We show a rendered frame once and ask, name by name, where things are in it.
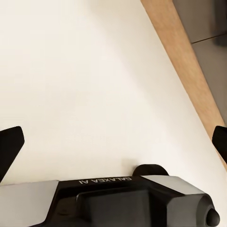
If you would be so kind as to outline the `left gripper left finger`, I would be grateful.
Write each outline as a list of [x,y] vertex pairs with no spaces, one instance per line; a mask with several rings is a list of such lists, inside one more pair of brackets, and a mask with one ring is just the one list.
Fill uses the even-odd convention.
[[25,143],[21,126],[0,131],[0,182]]

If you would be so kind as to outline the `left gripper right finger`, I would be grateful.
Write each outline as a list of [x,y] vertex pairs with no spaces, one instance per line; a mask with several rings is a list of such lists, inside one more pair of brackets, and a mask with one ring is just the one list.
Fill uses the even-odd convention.
[[227,164],[227,127],[215,127],[212,137],[212,144],[214,145],[215,149],[218,150]]

